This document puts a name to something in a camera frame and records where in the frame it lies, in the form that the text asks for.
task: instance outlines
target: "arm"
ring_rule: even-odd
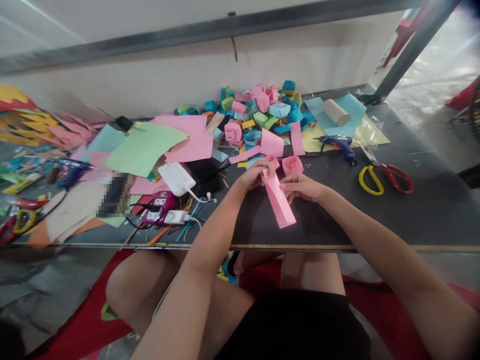
[[[480,330],[480,316],[408,244],[337,192],[305,175],[294,174],[281,182],[290,202],[296,196],[316,201],[337,221],[399,297],[434,359],[464,358]]]
[[[240,206],[267,168],[275,172],[272,163],[257,161],[205,222],[132,359],[198,358],[214,280],[232,242]]]

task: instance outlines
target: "hand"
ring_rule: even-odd
[[[280,181],[280,189],[291,204],[296,197],[319,203],[321,195],[328,188],[301,173],[293,173]]]
[[[274,164],[271,161],[258,160],[238,178],[238,181],[241,182],[248,191],[255,189],[259,185],[265,186],[260,177],[265,169],[268,169],[268,176],[272,177],[275,175]]]

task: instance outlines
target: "charger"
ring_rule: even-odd
[[[164,223],[173,224],[173,225],[183,225],[185,224],[185,222],[189,220],[195,221],[200,227],[200,229],[202,228],[200,221],[198,221],[196,218],[189,215],[189,213],[185,210],[170,210],[169,212],[166,213]]]

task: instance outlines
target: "metal pole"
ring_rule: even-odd
[[[390,94],[440,27],[449,18],[450,14],[458,6],[460,0],[438,0],[432,1],[432,3],[434,4],[434,7],[432,8],[427,21],[422,28],[413,34],[398,59],[373,94],[375,98],[384,99]]]

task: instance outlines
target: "white wall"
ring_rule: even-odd
[[[34,23],[25,25],[28,16],[13,7],[4,11],[1,4],[0,14],[10,23],[25,25],[20,26],[22,39],[29,39],[22,44],[25,50],[39,47],[39,40],[44,42],[42,48],[45,43],[56,48],[216,19],[228,11],[241,15],[308,1],[226,0],[209,7],[213,2],[202,0],[192,1],[193,8],[186,11],[189,2],[159,6],[157,0],[42,0],[42,9],[36,10],[25,1],[13,2],[27,6],[32,17],[49,19],[39,22],[38,29]],[[230,39],[222,39],[37,70],[0,78],[0,82],[20,87],[42,107],[72,112],[91,122],[102,118],[97,107],[114,117],[136,117],[171,112],[184,102],[201,106],[217,100],[225,85],[234,89],[259,83],[281,86],[288,79],[296,81],[299,93],[337,89],[369,80],[403,13],[238,37],[238,63]],[[0,22],[0,49],[24,52],[4,38],[4,25]]]

